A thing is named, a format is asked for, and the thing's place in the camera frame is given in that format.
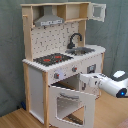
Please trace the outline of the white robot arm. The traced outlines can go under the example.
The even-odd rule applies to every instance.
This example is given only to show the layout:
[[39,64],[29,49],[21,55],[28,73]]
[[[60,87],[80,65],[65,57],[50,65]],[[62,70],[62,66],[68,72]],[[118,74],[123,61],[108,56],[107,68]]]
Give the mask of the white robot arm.
[[128,98],[128,73],[116,71],[111,78],[102,73],[81,74],[80,80],[117,98]]

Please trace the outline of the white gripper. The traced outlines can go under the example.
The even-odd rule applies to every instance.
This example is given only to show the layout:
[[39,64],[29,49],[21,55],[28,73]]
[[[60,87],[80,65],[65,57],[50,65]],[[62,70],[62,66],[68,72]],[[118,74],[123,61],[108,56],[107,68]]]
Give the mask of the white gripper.
[[88,85],[90,87],[97,87],[99,82],[100,82],[100,78],[95,73],[92,73],[92,74],[81,74],[79,79],[83,83],[85,83],[86,85]]

